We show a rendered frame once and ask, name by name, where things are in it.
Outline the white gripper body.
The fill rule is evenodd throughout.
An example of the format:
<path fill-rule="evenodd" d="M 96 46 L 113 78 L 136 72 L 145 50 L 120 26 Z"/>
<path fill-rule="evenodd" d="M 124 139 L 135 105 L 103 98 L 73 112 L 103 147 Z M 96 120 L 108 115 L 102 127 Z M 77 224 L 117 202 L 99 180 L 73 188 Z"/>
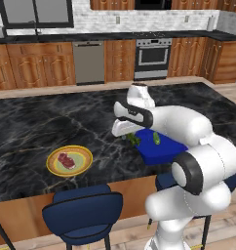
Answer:
<path fill-rule="evenodd" d="M 133 133 L 137 130 L 137 124 L 134 124 L 130 121 L 120 121 L 119 119 L 116 119 L 112 127 L 112 134 L 115 137 L 121 137 Z"/>

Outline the steel oven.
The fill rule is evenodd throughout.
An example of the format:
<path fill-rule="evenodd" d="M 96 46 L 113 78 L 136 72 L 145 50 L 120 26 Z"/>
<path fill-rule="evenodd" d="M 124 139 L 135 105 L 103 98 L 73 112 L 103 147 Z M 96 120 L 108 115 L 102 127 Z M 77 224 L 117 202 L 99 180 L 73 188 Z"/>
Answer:
<path fill-rule="evenodd" d="M 136 41 L 135 80 L 164 79 L 168 74 L 172 38 Z"/>

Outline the black hob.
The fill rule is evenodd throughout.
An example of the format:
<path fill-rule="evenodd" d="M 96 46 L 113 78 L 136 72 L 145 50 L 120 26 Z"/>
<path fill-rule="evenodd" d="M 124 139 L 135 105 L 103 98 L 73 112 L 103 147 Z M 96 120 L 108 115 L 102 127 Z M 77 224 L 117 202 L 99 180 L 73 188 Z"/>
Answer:
<path fill-rule="evenodd" d="M 133 32 L 133 35 L 137 39 L 159 39 L 165 37 L 165 34 L 160 31 Z"/>

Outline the white paper towel roll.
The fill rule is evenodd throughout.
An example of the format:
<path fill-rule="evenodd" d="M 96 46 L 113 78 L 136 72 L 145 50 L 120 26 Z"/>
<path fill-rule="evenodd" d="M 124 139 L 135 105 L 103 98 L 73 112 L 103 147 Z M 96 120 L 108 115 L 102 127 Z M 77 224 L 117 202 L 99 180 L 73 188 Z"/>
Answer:
<path fill-rule="evenodd" d="M 210 16 L 207 24 L 207 31 L 213 31 L 216 17 Z"/>

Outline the green asparagus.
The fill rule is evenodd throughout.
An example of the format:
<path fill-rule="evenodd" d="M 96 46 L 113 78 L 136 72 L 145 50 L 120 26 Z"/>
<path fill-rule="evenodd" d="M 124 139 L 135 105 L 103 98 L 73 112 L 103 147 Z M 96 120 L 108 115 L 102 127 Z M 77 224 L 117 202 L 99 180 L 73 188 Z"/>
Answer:
<path fill-rule="evenodd" d="M 140 138 L 138 138 L 135 134 L 129 133 L 126 137 L 133 146 L 138 146 L 140 144 Z"/>

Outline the wooden lower cupboard run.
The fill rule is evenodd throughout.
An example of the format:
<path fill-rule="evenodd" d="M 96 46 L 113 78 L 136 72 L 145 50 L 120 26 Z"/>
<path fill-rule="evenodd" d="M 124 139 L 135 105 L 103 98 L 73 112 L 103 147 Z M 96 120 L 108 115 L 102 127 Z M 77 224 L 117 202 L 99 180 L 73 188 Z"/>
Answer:
<path fill-rule="evenodd" d="M 135 72 L 136 40 L 104 41 L 104 81 L 132 81 Z"/>
<path fill-rule="evenodd" d="M 174 38 L 168 77 L 198 76 L 206 42 L 205 37 Z"/>
<path fill-rule="evenodd" d="M 75 84 L 70 42 L 0 45 L 0 90 Z"/>

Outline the wooden kitchen island base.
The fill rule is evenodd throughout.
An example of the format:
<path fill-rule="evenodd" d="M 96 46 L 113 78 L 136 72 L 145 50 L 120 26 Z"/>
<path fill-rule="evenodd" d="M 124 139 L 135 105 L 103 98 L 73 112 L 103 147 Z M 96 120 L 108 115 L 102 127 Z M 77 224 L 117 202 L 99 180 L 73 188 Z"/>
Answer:
<path fill-rule="evenodd" d="M 147 224 L 144 202 L 155 191 L 155 177 L 110 183 L 109 186 L 124 197 L 122 214 L 110 235 L 111 243 L 116 244 L 115 231 L 131 240 L 135 235 L 133 229 Z M 0 202 L 0 224 L 17 250 L 65 250 L 65 243 L 48 230 L 42 218 L 42 208 L 53 196 L 49 193 Z"/>

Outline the wooden side cupboard run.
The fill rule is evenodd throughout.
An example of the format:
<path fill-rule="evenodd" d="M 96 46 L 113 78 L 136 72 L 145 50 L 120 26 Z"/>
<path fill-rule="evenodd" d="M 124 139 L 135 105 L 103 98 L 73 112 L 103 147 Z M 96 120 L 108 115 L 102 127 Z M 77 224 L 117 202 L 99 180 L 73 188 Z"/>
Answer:
<path fill-rule="evenodd" d="M 236 82 L 236 41 L 208 38 L 200 75 L 214 84 Z"/>

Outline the black microwave oven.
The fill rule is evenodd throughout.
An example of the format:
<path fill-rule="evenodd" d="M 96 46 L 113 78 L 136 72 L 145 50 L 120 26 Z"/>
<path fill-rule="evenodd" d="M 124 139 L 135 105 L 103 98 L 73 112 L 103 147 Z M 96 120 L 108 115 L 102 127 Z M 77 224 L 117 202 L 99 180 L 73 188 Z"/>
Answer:
<path fill-rule="evenodd" d="M 143 11 L 170 10 L 172 0 L 135 0 L 135 9 Z"/>

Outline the red raw steak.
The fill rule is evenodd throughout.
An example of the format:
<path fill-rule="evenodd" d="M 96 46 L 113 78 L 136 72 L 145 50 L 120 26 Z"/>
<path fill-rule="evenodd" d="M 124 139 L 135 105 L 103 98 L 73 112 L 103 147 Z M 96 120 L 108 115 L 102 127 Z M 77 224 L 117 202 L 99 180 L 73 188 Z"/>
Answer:
<path fill-rule="evenodd" d="M 75 167 L 75 162 L 70 158 L 66 152 L 60 153 L 58 156 L 58 161 L 66 169 L 73 169 Z"/>

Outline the black framed window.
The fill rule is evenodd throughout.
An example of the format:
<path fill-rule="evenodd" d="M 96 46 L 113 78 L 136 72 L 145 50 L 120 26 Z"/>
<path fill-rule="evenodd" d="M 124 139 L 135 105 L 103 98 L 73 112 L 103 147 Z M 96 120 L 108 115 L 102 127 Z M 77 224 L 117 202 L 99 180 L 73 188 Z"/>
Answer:
<path fill-rule="evenodd" d="M 7 29 L 73 27 L 72 0 L 0 0 Z"/>

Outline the yellow plate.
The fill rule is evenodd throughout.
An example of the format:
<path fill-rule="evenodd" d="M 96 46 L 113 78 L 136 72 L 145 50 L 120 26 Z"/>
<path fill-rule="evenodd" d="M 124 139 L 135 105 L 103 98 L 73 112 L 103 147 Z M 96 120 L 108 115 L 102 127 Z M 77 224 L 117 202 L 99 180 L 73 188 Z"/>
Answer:
<path fill-rule="evenodd" d="M 66 169 L 58 161 L 60 153 L 66 152 L 67 155 L 75 162 L 73 169 Z M 73 177 L 87 171 L 93 163 L 92 153 L 83 146 L 63 146 L 54 150 L 47 158 L 47 169 L 54 175 L 59 177 Z"/>

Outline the grey dishwasher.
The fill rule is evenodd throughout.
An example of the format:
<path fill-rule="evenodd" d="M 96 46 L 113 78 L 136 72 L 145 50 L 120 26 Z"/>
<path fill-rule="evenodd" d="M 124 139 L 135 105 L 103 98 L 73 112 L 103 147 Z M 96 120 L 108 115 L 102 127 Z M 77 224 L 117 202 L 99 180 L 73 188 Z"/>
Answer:
<path fill-rule="evenodd" d="M 104 48 L 102 41 L 73 42 L 77 85 L 104 83 Z"/>

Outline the wooden upper cupboard run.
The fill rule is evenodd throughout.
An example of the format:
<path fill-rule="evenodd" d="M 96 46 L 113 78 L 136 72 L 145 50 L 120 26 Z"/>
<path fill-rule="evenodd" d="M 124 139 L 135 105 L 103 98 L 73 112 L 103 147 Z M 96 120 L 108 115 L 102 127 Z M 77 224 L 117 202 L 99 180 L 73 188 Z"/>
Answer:
<path fill-rule="evenodd" d="M 172 10 L 221 10 L 236 12 L 236 0 L 172 0 Z"/>
<path fill-rule="evenodd" d="M 135 0 L 90 0 L 94 11 L 128 11 L 135 8 Z"/>

